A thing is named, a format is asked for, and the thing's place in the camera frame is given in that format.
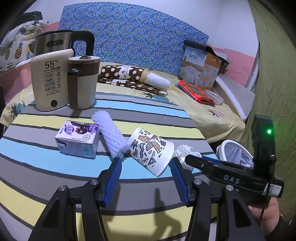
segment white wall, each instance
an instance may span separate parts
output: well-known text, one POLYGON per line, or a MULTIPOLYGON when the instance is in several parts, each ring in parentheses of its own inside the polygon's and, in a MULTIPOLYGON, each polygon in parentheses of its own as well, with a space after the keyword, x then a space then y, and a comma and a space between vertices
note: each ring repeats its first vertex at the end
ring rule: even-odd
POLYGON ((213 46, 256 56, 258 39, 248 0, 223 0, 213 46))
MULTIPOLYGON (((98 0, 37 0, 28 10, 41 11, 43 19, 49 23, 60 20, 63 7, 81 2, 98 2, 98 0)), ((145 7, 169 14, 209 35, 212 44, 216 36, 221 17, 222 0, 113 0, 145 7)))

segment screw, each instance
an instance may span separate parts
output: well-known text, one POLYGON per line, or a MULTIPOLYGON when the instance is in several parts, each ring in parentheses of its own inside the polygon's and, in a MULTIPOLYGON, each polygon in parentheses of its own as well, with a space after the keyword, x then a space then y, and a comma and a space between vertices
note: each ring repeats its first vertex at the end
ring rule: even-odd
POLYGON ((97 185, 98 183, 99 183, 99 180, 98 179, 91 180, 91 184, 92 185, 97 185))
POLYGON ((226 186, 226 189, 227 189, 228 191, 232 191, 232 190, 233 190, 233 186, 231 186, 231 185, 227 185, 227 186, 226 186))
POLYGON ((63 192, 63 191, 66 190, 66 188, 67 188, 66 185, 61 185, 61 186, 59 187, 59 190, 60 190, 61 192, 63 192))
POLYGON ((193 182, 194 182, 196 185, 200 185, 200 184, 202 184, 202 180, 200 180, 200 179, 198 179, 198 178, 194 179, 193 182))

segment table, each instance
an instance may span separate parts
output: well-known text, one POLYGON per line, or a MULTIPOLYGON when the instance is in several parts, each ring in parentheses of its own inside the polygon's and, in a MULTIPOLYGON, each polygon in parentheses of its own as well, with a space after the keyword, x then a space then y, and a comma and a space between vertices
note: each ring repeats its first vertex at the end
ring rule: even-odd
MULTIPOLYGON (((102 136, 95 159, 62 154, 54 139, 65 120, 92 122, 97 110, 108 111, 127 139, 140 126, 175 147, 187 144, 216 158, 186 111, 171 102, 97 92, 94 106, 82 111, 65 106, 40 112, 29 104, 0 140, 0 217, 16 240, 28 240, 60 185, 82 186, 109 167, 112 158, 102 136)), ((201 175, 198 169, 193 173, 201 175)), ((102 216, 110 241, 183 240, 191 210, 180 201, 169 167, 157 178, 128 157, 114 199, 102 216)), ((76 220, 79 240, 84 240, 80 206, 76 220)))

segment green curtain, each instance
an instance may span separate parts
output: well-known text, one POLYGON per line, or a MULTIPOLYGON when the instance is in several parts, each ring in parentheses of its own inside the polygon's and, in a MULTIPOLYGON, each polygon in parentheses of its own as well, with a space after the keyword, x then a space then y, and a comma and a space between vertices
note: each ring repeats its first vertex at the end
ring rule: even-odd
POLYGON ((296 49, 277 19, 258 1, 249 0, 260 41, 256 96, 241 143, 253 151, 255 114, 271 116, 276 141, 276 175, 285 182, 279 199, 286 219, 296 213, 296 49))

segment headboard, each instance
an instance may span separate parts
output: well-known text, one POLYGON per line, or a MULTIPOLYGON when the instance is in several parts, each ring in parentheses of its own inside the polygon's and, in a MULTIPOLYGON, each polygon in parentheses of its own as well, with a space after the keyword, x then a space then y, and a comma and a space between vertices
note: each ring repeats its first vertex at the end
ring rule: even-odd
MULTIPOLYGON (((178 75, 183 41, 206 44, 208 35, 151 8, 112 2, 65 6, 59 29, 86 28, 95 35, 94 55, 105 62, 131 64, 178 75)), ((84 42, 74 45, 83 55, 84 42)))

